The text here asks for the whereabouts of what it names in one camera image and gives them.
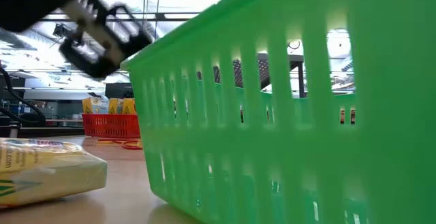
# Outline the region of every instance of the wooden table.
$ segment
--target wooden table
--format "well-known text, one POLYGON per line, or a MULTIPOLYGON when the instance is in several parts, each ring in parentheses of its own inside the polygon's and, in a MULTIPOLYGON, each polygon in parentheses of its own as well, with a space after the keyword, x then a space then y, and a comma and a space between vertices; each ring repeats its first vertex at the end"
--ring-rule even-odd
POLYGON ((104 189, 61 199, 0 210, 1 224, 198 224, 151 193, 141 150, 102 144, 95 138, 44 138, 73 142, 108 162, 104 189))

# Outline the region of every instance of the green plastic basket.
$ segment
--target green plastic basket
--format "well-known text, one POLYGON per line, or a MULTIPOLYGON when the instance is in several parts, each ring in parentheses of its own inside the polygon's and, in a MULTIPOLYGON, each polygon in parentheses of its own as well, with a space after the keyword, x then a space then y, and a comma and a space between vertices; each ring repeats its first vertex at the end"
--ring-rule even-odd
POLYGON ((205 223, 434 223, 435 2, 222 0, 125 62, 152 191, 205 223), (355 95, 331 91, 337 28, 355 95), (308 99, 292 99, 291 39, 304 45, 308 99), (272 95, 260 92, 261 50, 272 95))

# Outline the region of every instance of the red plastic basket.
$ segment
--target red plastic basket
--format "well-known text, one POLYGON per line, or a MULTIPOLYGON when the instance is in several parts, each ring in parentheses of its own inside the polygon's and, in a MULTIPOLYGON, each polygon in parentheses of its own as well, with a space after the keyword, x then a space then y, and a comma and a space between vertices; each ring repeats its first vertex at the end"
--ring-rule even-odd
POLYGON ((135 114, 82 114, 85 135, 103 138, 140 138, 135 114))

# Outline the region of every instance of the robotic arm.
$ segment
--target robotic arm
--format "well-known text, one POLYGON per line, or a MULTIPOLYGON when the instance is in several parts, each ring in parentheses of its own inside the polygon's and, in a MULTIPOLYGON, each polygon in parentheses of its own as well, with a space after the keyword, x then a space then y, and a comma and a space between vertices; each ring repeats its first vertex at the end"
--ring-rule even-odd
POLYGON ((134 22, 138 29, 135 35, 123 22, 119 22, 125 32, 129 33, 126 42, 106 26, 106 19, 109 16, 116 18, 116 13, 120 11, 134 19, 125 5, 108 9, 101 0, 0 0, 0 4, 3 15, 13 16, 0 16, 0 27, 13 32, 24 31, 55 9, 61 8, 77 23, 78 28, 67 37, 59 50, 69 62, 94 78, 110 75, 120 67, 122 61, 153 42, 153 38, 137 22, 134 22), (84 32, 105 49, 97 60, 74 48, 82 41, 84 32))

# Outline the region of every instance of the yellow package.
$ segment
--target yellow package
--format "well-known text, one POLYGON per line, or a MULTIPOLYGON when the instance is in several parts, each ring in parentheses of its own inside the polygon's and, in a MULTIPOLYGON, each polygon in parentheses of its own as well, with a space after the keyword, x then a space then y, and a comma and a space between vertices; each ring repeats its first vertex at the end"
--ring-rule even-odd
POLYGON ((108 100, 98 97, 90 97, 82 100, 83 113, 85 114, 107 114, 108 100))
POLYGON ((123 113, 123 99, 111 98, 109 99, 109 114, 122 114, 123 113))
POLYGON ((106 186, 107 163, 77 144, 0 138, 0 208, 106 186))
POLYGON ((136 104, 133 98, 124 98, 123 114, 136 114, 136 104))

